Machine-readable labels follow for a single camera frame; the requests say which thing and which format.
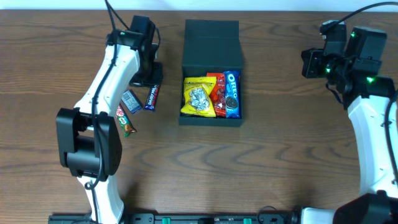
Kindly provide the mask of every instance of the white wall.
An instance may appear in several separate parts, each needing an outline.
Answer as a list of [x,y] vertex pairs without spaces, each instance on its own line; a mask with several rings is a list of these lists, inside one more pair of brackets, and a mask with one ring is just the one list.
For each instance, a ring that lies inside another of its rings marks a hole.
[[[109,0],[115,9],[193,11],[355,11],[382,0]],[[0,0],[0,9],[105,9],[103,0]],[[398,12],[397,6],[370,11]]]

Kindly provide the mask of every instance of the green connector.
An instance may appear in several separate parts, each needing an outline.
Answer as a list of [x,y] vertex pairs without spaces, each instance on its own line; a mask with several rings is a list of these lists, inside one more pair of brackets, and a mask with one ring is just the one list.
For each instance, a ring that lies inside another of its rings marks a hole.
[[162,224],[171,224],[172,220],[171,218],[163,218],[162,219]]
[[251,218],[244,218],[243,224],[251,224]]

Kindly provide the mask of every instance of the blue oreo package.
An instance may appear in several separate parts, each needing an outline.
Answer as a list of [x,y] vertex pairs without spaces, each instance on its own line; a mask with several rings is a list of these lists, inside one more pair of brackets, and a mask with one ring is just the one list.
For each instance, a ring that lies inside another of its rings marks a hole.
[[239,114],[239,72],[226,71],[224,75],[226,117],[241,118]]

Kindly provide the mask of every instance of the black box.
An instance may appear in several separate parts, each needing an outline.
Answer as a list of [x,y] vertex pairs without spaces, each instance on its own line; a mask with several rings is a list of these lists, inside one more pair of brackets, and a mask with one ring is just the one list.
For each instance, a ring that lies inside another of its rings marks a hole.
[[180,113],[181,125],[238,127],[243,123],[243,55],[239,42],[239,21],[185,21],[185,39],[182,58],[181,105],[185,77],[204,77],[208,72],[237,70],[239,81],[240,119],[205,118]]

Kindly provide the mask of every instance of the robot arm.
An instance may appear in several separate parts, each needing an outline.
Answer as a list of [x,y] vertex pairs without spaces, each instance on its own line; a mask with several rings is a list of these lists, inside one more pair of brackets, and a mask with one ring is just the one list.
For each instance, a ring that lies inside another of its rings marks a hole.
[[[91,114],[91,99],[111,64],[113,53],[114,47],[107,45],[105,57],[97,76],[84,97],[75,105],[75,108],[79,108],[79,112]],[[97,113],[105,112],[111,117],[115,116],[122,94],[140,66],[138,50],[133,50],[128,45],[118,44],[117,53],[116,64],[98,95],[96,106]]]
[[384,223],[391,220],[396,205],[398,188],[393,166],[397,152],[389,152],[385,125],[389,125],[392,148],[398,150],[396,136],[396,109],[393,102],[389,124],[384,123],[386,108],[393,99],[394,82],[378,76],[382,50],[387,38],[385,32],[366,27],[354,27],[347,48],[346,26],[334,25],[324,36],[323,49],[302,52],[302,75],[306,78],[325,77],[326,87],[336,85],[343,100],[331,90],[348,110],[358,146],[361,168],[359,198],[337,211],[304,208],[301,223]]
[[[122,145],[114,117],[130,82],[142,86],[161,80],[159,71],[157,76],[152,71],[159,47],[152,44],[154,31],[155,25],[148,17],[134,16],[129,30],[114,30],[112,35],[108,35],[102,66],[90,88],[74,109],[62,108],[56,118],[61,165],[69,168],[72,176],[77,177],[83,186],[99,178],[94,192],[86,190],[93,211],[91,219],[98,223],[119,223],[122,219],[124,204],[114,176],[120,164]],[[98,141],[101,141],[99,147],[94,138],[80,136],[79,132],[93,130],[92,98],[111,65],[115,44],[116,62],[104,81],[95,106]],[[99,173],[100,150],[103,153],[102,174]]]
[[[376,194],[378,190],[384,190],[389,197],[398,198],[398,188],[384,130],[384,113],[389,101],[389,98],[381,96],[369,98],[359,96],[348,107],[348,116],[354,127],[361,168],[359,196],[366,193]],[[391,138],[393,149],[398,149],[396,110],[397,105],[393,103],[389,114],[389,119],[392,121],[389,126],[390,135],[393,136]]]

